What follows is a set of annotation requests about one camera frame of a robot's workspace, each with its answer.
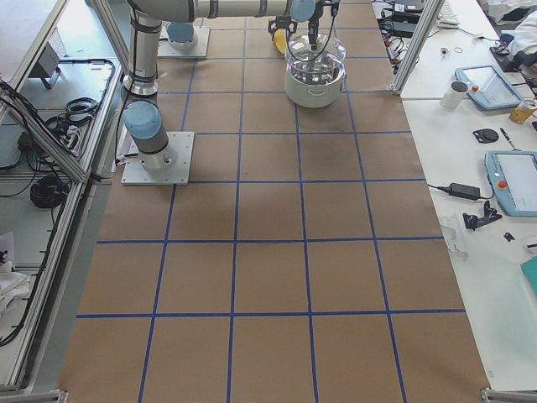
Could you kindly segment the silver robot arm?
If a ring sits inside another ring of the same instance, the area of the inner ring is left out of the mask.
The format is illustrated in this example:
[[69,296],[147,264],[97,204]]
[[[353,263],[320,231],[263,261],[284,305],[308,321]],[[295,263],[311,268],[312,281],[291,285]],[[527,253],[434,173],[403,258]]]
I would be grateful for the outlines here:
[[[290,16],[279,16],[268,21],[268,33],[280,53],[284,53],[287,40],[296,32],[297,26],[298,22]],[[206,26],[168,22],[165,35],[161,34],[159,40],[168,42],[174,57],[201,59],[206,57],[210,35],[211,29]]]
[[182,43],[194,34],[197,18],[269,17],[268,32],[281,31],[285,39],[296,32],[299,23],[308,23],[312,43],[316,43],[324,1],[129,1],[131,39],[128,76],[124,88],[159,117],[157,56],[162,23],[172,24],[169,39]]

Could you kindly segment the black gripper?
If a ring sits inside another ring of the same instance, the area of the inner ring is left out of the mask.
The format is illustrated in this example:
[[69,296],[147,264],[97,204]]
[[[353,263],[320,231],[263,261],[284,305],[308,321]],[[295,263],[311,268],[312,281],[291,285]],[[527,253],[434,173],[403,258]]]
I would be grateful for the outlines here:
[[291,34],[297,32],[298,23],[294,21],[290,16],[278,16],[275,21],[268,22],[268,33],[271,35],[271,39],[274,39],[275,33],[278,29],[289,30]]
[[308,40],[310,49],[312,51],[317,50],[317,34],[319,32],[320,19],[323,16],[324,2],[316,1],[315,10],[312,16],[308,20]]

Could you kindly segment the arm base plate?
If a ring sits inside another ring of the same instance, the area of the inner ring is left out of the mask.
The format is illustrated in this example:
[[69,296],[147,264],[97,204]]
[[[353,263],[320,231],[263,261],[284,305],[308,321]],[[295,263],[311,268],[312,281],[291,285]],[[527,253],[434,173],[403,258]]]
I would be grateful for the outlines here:
[[167,23],[160,34],[158,57],[204,60],[210,33],[211,29],[206,26]]
[[168,132],[167,146],[157,154],[138,152],[131,141],[125,154],[121,182],[127,186],[187,185],[195,141],[194,132]]

